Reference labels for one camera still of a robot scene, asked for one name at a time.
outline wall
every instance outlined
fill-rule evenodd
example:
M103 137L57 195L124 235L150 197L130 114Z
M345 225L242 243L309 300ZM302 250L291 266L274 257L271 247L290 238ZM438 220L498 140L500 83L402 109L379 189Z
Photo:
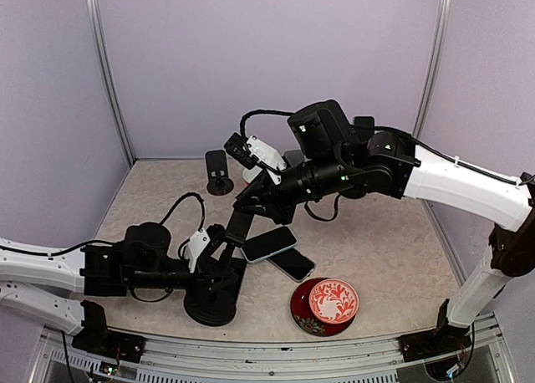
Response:
M439 0L99 0L121 109L141 158L222 147L241 115L337 99L412 130ZM253 119L280 151L278 117Z
M127 166L85 1L0 0L0 35L0 236L93 237ZM0 309L3 383L21 380L41 327Z
M535 0L452 0L423 140L510 175L535 172ZM486 248L490 222L442 205L434 212L464 269ZM535 374L535 273L494 301L520 382Z

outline black smartphone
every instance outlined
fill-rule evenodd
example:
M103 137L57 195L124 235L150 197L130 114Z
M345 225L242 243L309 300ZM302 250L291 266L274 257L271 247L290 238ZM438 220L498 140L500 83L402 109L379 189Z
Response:
M279 227L248 239L242 246L243 257L249 263L257 263L293 248L297 243L288 227Z
M305 280L316 267L312 260L295 248L271 256L268 260L298 283Z

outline red and white bowl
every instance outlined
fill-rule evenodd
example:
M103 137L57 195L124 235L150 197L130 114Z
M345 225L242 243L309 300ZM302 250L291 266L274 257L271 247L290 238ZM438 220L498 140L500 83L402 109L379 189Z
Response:
M351 320L359 310L359 296L348 283L328 278L317 283L308 296L310 309L326 324Z

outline beige marble table surface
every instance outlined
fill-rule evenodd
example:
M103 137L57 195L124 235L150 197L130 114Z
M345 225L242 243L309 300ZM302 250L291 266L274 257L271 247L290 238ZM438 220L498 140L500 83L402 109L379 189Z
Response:
M229 161L234 190L224 197L206 191L204 161L138 161L115 198L98 238L121 240L126 228L159 221L172 203L188 191L206 200L206 224L227 225L234 196L245 186L242 168ZM312 204L316 213L330 217L334 197ZM170 256L198 227L200 210L186 199L166 226L173 242ZM249 237L274 228L255 217ZM334 222L316 222L302 206L290 226L298 250L316 263L312 277L341 278L359 294L356 319L342 334L320 339L303 332L289 312L289 299L298 286L270 262L247 266L237 303L237 316L227 326L206 327L190 319L182 305L183 291L167 300L143 304L126 298L91 298L102 304L109 326L151 334L205 340L299 342L342 340L396 334L431 327L440 304L457 288L438 238L418 201L402 201L373 194L352 201L341 198ZM161 292L139 290L153 299Z

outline red plate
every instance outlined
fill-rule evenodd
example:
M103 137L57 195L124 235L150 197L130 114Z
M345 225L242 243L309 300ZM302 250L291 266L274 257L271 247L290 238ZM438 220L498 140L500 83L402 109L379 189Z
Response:
M345 281L329 278L317 283L308 297L310 309L327 324L341 324L354 318L359 296Z
M290 309L295 323L307 333L317 335L318 337L329 337L331 335L342 333L354 320L354 318L352 318L340 324L325 324L314 316L308 303L308 297L310 296L313 287L324 280L327 280L327 278L311 278L310 280L301 283L301 285L299 285L293 292L290 301Z

